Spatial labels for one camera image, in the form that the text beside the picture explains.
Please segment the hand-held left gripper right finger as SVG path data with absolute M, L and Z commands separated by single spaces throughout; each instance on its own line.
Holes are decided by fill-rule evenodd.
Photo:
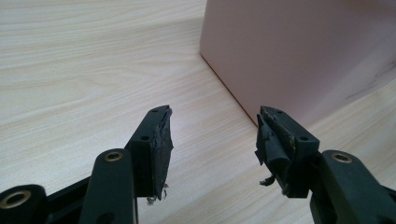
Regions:
M 306 198 L 309 163 L 318 154 L 319 140 L 280 109 L 262 106 L 257 120 L 255 155 L 271 173 L 260 184 L 268 187 L 277 181 L 288 198 Z

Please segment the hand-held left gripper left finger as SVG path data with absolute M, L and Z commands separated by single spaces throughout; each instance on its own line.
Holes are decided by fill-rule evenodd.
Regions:
M 173 150 L 171 115 L 169 105 L 150 109 L 125 146 L 132 157 L 137 197 L 149 201 L 163 198 Z

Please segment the pink plastic lidded box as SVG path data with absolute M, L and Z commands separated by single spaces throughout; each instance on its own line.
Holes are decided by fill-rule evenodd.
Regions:
M 311 124 L 396 79 L 396 0 L 207 0 L 200 52 L 251 118 Z

